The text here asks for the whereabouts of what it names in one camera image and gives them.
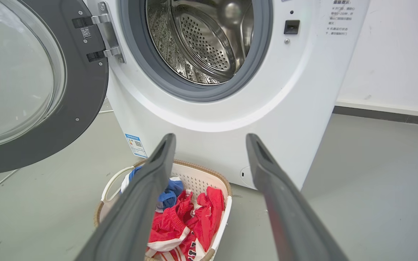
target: instruction label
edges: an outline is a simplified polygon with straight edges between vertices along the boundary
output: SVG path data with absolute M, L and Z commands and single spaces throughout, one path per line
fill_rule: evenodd
M 139 137 L 130 134 L 125 134 L 125 137 L 127 138 L 128 144 L 130 145 L 133 154 L 137 155 L 138 157 L 148 158 L 146 152 L 144 151 L 143 143 Z
M 328 13 L 326 35 L 347 36 L 355 18 L 357 0 L 332 0 L 332 7 Z

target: red clothing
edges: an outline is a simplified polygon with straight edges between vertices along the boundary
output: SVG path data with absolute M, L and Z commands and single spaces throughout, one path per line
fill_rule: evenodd
M 194 211 L 193 221 L 187 226 L 194 231 L 196 238 L 199 239 L 204 251 L 208 251 L 212 242 L 212 237 L 217 233 L 224 210 L 224 194 L 218 188 L 207 188 L 207 195 L 201 193 L 198 196 L 200 208 Z
M 194 211 L 194 217 L 192 195 L 189 190 L 182 192 L 174 207 L 155 215 L 147 256 L 165 261 L 196 261 L 204 257 L 219 229 L 224 195 L 221 190 L 208 187 L 207 195 L 201 193 L 197 198 L 201 207 Z

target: white plastic basket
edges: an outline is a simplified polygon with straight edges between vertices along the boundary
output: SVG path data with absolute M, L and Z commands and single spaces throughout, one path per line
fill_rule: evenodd
M 130 173 L 135 167 L 143 165 L 145 162 L 146 160 L 142 160 L 132 167 L 126 167 L 123 170 L 117 172 L 109 180 L 106 187 L 104 188 L 103 195 L 101 195 L 101 202 L 99 203 L 98 208 L 94 214 L 93 221 L 95 227 L 98 227 L 99 223 L 103 221 L 106 214 L 111 210 L 112 206 L 118 199 L 120 188 L 114 192 L 111 198 L 107 197 L 111 186 L 117 180 L 119 180 L 118 182 L 122 182 L 124 175 Z M 227 221 L 230 215 L 230 209 L 232 207 L 232 190 L 230 183 L 224 176 L 213 170 L 180 160 L 174 160 L 174 164 L 172 166 L 172 176 L 180 177 L 184 188 L 193 192 L 193 198 L 191 199 L 193 203 L 196 202 L 196 198 L 199 194 L 206 193 L 207 187 L 209 186 L 222 190 L 225 200 L 225 210 L 222 214 L 219 230 L 217 230 L 217 233 L 212 240 L 212 245 L 206 256 L 201 259 L 202 261 L 214 260 L 214 256 L 216 255 L 217 248 L 219 247 L 222 235 L 224 234 L 225 226 L 227 225 Z M 146 256 L 144 259 L 146 261 L 155 261 L 154 258 L 148 256 Z

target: clothes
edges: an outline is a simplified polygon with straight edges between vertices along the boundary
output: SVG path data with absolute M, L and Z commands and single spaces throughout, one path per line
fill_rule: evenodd
M 194 211 L 193 219 L 196 221 L 193 220 L 194 225 L 188 226 L 196 234 L 204 251 L 208 251 L 222 219 L 222 211 L 225 208 L 224 194 L 219 189 L 208 187 L 207 194 L 201 193 L 197 202 L 201 207 Z
M 219 229 L 224 195 L 221 190 L 208 187 L 207 195 L 198 196 L 196 210 L 191 197 L 192 193 L 186 190 L 174 207 L 155 214 L 146 256 L 163 261 L 198 261 L 206 255 Z
M 156 205 L 156 212 L 164 212 L 166 208 L 173 207 L 177 202 L 177 195 L 180 195 L 183 191 L 183 182 L 179 177 L 171 177 L 169 179 L 169 185 L 164 192 L 159 195 Z
M 193 192 L 186 190 L 177 198 L 177 203 L 171 208 L 164 210 L 164 213 L 156 213 L 149 235 L 148 250 L 146 253 L 170 251 L 183 242 L 190 232 L 184 221 L 191 218 L 193 203 L 191 197 Z
M 136 167 L 134 170 L 132 170 L 132 172 L 125 176 L 120 187 L 121 193 L 125 191 L 128 184 L 131 182 L 136 172 L 141 169 L 141 167 L 142 165 Z M 171 177 L 169 179 L 169 184 L 167 185 L 167 188 L 164 190 L 163 193 L 161 193 L 161 195 L 159 195 L 156 204 L 156 212 L 162 213 L 164 209 L 173 207 L 176 204 L 177 195 L 180 195 L 182 191 L 183 182 L 181 182 L 181 179 L 179 177 Z

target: front-load washing machine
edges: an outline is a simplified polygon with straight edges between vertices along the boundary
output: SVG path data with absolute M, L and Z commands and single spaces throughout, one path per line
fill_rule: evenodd
M 0 0 L 0 172 L 78 138 L 104 97 L 138 157 L 253 188 L 256 133 L 301 188 L 369 0 Z

